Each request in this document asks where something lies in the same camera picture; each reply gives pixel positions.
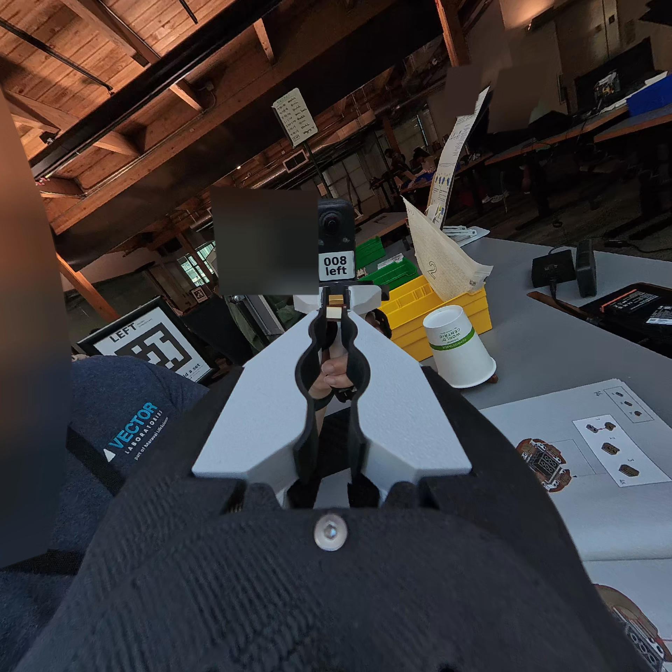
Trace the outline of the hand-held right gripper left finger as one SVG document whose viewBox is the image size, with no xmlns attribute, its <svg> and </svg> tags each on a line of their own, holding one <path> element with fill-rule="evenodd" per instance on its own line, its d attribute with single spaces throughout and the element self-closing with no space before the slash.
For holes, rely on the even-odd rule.
<svg viewBox="0 0 672 672">
<path fill-rule="evenodd" d="M 318 459 L 316 400 L 325 309 L 314 310 L 243 368 L 192 473 L 264 483 L 275 494 L 308 483 Z"/>
</svg>

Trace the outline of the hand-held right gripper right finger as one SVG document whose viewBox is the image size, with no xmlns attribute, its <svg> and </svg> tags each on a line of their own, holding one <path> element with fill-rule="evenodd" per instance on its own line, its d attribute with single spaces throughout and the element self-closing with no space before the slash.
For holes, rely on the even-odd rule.
<svg viewBox="0 0 672 672">
<path fill-rule="evenodd" d="M 456 432 L 412 357 L 352 310 L 341 318 L 355 388 L 348 430 L 350 508 L 376 508 L 401 482 L 472 471 Z"/>
</svg>

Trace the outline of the lego instruction booklet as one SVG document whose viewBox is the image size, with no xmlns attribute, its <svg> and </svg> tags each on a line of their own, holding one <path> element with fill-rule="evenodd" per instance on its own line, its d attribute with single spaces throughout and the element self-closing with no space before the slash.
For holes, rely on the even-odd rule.
<svg viewBox="0 0 672 672">
<path fill-rule="evenodd" d="M 625 382 L 483 409 L 557 508 L 609 613 L 671 670 L 671 428 Z"/>
</svg>

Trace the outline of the person's left hand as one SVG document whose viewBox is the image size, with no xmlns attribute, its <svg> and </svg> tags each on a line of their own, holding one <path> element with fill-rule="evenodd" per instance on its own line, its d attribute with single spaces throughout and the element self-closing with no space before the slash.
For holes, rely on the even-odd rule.
<svg viewBox="0 0 672 672">
<path fill-rule="evenodd" d="M 348 389 L 353 382 L 348 377 L 348 355 L 325 360 L 320 373 L 311 386 L 309 394 L 313 399 L 328 397 L 332 391 Z"/>
</svg>

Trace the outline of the green plastic bin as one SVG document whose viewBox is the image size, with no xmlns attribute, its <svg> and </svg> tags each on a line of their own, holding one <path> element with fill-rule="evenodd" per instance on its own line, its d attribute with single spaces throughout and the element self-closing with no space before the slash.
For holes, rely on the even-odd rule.
<svg viewBox="0 0 672 672">
<path fill-rule="evenodd" d="M 356 248 L 356 270 L 358 271 L 379 259 L 383 259 L 385 255 L 386 252 L 380 237 L 376 236 L 364 241 Z"/>
<path fill-rule="evenodd" d="M 391 261 L 391 263 L 374 273 L 359 279 L 358 282 L 361 284 L 369 283 L 378 286 L 388 286 L 389 290 L 394 290 L 420 275 L 420 272 L 411 260 L 407 257 L 401 257 L 399 260 Z"/>
</svg>

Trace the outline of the yellow plastic bin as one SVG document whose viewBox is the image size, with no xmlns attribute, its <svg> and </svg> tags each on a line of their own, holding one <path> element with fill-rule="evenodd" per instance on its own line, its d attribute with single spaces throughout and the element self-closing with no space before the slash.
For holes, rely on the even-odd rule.
<svg viewBox="0 0 672 672">
<path fill-rule="evenodd" d="M 447 305 L 462 307 L 477 334 L 492 330 L 484 288 L 443 301 L 423 275 L 391 290 L 390 299 L 382 303 L 381 310 L 387 316 L 392 341 L 416 361 L 423 362 L 432 357 L 432 349 L 423 326 L 424 318 Z"/>
</svg>

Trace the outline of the white paper cup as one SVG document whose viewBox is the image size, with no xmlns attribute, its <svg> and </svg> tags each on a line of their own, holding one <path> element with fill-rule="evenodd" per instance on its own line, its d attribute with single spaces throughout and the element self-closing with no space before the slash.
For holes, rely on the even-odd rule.
<svg viewBox="0 0 672 672">
<path fill-rule="evenodd" d="M 470 389 L 496 377 L 497 364 L 463 307 L 448 305 L 426 315 L 423 327 L 438 374 L 455 389 Z"/>
</svg>

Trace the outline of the numbered paper bag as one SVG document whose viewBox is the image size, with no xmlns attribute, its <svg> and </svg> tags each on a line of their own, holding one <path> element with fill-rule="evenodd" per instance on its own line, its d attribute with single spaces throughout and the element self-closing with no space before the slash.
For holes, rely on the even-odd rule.
<svg viewBox="0 0 672 672">
<path fill-rule="evenodd" d="M 406 199 L 403 202 L 419 269 L 433 291 L 447 302 L 483 289 L 492 266 L 475 262 L 453 240 L 435 228 L 422 211 Z"/>
</svg>

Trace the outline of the person in blue shirt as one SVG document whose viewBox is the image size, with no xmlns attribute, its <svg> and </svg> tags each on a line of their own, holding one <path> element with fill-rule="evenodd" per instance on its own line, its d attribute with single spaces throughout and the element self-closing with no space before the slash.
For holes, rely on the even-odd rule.
<svg viewBox="0 0 672 672">
<path fill-rule="evenodd" d="M 207 388 L 129 356 L 71 365 L 64 482 L 48 550 L 1 570 L 1 670 L 12 671 L 55 615 L 96 529 L 140 458 Z"/>
</svg>

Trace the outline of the white sheet stand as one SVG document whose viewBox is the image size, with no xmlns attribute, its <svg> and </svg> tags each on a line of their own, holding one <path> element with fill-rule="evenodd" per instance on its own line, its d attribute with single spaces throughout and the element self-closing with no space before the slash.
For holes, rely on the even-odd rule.
<svg viewBox="0 0 672 672">
<path fill-rule="evenodd" d="M 490 230 L 479 226 L 445 226 L 441 231 L 460 247 L 464 247 L 475 240 L 485 238 L 491 233 Z"/>
</svg>

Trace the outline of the framed marker sign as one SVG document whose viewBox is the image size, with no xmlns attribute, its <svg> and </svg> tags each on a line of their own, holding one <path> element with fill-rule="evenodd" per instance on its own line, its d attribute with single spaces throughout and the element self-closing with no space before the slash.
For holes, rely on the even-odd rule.
<svg viewBox="0 0 672 672">
<path fill-rule="evenodd" d="M 205 382 L 217 373 L 214 360 L 160 296 L 77 342 L 89 356 L 129 356 Z"/>
</svg>

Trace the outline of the handwritten notice board on pole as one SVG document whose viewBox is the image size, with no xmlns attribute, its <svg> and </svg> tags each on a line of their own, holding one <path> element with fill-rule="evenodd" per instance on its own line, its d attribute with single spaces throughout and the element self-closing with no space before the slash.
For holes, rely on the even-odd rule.
<svg viewBox="0 0 672 672">
<path fill-rule="evenodd" d="M 332 190 L 309 145 L 310 139 L 314 138 L 319 130 L 300 90 L 293 88 L 276 99 L 272 104 L 272 109 L 292 148 L 301 148 L 315 169 L 321 182 L 322 197 L 333 198 Z"/>
</svg>

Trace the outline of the printed instruction sheet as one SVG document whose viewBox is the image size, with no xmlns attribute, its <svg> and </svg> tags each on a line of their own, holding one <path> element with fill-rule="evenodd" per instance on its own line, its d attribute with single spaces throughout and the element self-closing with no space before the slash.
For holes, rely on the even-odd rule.
<svg viewBox="0 0 672 672">
<path fill-rule="evenodd" d="M 441 151 L 425 210 L 426 217 L 435 228 L 441 229 L 443 226 L 448 210 L 449 198 L 453 189 L 458 160 L 475 123 L 479 119 L 483 105 L 491 99 L 492 94 L 490 90 L 491 86 L 488 85 L 479 93 L 475 109 L 471 114 L 459 115 L 457 117 L 453 130 Z"/>
</svg>

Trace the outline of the black power adapter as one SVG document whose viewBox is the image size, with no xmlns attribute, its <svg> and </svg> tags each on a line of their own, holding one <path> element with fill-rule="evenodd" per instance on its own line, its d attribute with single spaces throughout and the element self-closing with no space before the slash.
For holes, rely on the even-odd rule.
<svg viewBox="0 0 672 672">
<path fill-rule="evenodd" d="M 533 288 L 550 287 L 576 280 L 573 253 L 570 249 L 551 252 L 532 261 L 531 282 Z"/>
</svg>

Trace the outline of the black power bank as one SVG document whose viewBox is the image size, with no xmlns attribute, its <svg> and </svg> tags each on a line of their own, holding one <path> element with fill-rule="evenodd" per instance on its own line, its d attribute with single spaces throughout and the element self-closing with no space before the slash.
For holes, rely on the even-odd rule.
<svg viewBox="0 0 672 672">
<path fill-rule="evenodd" d="M 597 268 L 593 240 L 582 240 L 576 246 L 575 274 L 581 298 L 590 298 L 597 295 Z"/>
</svg>

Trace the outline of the black battery pack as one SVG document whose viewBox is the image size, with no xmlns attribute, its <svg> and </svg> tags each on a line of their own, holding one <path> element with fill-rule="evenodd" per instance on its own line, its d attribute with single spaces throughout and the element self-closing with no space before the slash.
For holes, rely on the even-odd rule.
<svg viewBox="0 0 672 672">
<path fill-rule="evenodd" d="M 579 308 L 587 320 L 671 358 L 671 289 L 638 282 Z"/>
</svg>

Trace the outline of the long background desk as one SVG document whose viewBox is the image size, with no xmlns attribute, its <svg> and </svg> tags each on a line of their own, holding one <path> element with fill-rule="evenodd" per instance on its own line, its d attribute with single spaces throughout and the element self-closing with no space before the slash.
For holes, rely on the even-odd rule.
<svg viewBox="0 0 672 672">
<path fill-rule="evenodd" d="M 567 235 L 645 240 L 671 225 L 671 105 L 634 115 L 627 104 L 563 132 L 490 156 L 521 173 L 493 237 L 549 242 Z"/>
</svg>

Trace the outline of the blue plastic bin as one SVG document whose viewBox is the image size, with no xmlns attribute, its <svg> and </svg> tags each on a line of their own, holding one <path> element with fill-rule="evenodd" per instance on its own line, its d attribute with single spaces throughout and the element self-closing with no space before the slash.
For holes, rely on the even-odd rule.
<svg viewBox="0 0 672 672">
<path fill-rule="evenodd" d="M 648 85 L 627 98 L 630 117 L 659 110 L 671 104 L 671 74 L 654 78 Z"/>
</svg>

